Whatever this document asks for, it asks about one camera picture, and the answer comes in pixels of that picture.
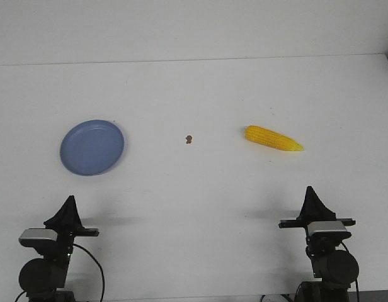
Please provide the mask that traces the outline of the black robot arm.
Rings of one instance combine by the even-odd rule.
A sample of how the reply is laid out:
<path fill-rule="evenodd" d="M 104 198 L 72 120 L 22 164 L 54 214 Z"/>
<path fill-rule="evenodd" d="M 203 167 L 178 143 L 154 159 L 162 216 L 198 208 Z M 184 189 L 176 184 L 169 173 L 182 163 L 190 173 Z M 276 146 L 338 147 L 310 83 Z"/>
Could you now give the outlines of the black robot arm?
<path fill-rule="evenodd" d="M 353 218 L 338 218 L 327 208 L 312 186 L 305 191 L 304 202 L 294 220 L 280 220 L 278 227 L 302 228 L 305 231 L 305 253 L 311 261 L 317 281 L 303 281 L 294 301 L 349 301 L 348 289 L 357 283 L 360 268 L 356 258 L 345 247 L 351 237 L 348 227 Z"/>
<path fill-rule="evenodd" d="M 76 200 L 70 195 L 60 210 L 45 221 L 43 228 L 27 228 L 18 241 L 33 248 L 41 257 L 29 260 L 20 270 L 18 282 L 28 301 L 75 301 L 73 291 L 64 291 L 74 248 L 86 252 L 99 267 L 101 296 L 105 293 L 105 276 L 101 264 L 86 248 L 74 242 L 76 237 L 97 237 L 97 228 L 83 226 Z"/>

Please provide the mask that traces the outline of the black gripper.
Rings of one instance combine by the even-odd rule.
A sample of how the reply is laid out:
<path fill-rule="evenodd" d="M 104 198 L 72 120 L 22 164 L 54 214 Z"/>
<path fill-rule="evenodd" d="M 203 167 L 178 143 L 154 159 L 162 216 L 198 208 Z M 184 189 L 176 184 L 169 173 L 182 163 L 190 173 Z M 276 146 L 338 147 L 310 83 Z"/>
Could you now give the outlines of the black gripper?
<path fill-rule="evenodd" d="M 305 198 L 298 219 L 336 218 L 336 213 L 327 208 L 311 186 L 307 186 Z M 280 220 L 278 227 L 303 228 L 306 234 L 308 252 L 332 252 L 344 240 L 351 237 L 347 227 L 355 225 L 353 218 L 338 218 L 335 221 L 312 221 L 309 223 L 300 220 Z"/>
<path fill-rule="evenodd" d="M 45 227 L 73 227 L 75 229 L 61 229 L 57 231 L 57 240 L 53 258 L 56 261 L 70 261 L 76 237 L 97 237 L 98 228 L 85 228 L 81 222 L 76 199 L 70 195 L 60 210 L 43 223 Z"/>

